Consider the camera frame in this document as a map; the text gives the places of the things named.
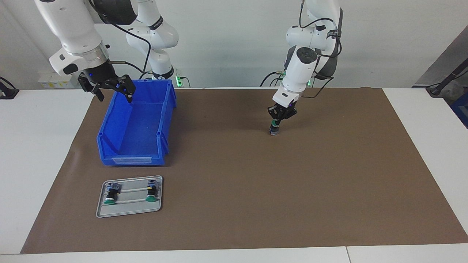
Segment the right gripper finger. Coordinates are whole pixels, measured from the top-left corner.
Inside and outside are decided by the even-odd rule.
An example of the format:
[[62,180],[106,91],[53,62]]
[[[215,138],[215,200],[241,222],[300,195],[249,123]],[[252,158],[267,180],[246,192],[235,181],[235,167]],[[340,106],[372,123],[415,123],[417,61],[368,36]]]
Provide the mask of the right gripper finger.
[[132,103],[136,87],[129,75],[110,78],[110,88],[115,92],[123,94],[128,103]]
[[100,90],[100,85],[92,85],[89,79],[85,76],[85,73],[80,73],[78,76],[78,82],[84,92],[92,93],[100,102],[104,101],[104,94]]

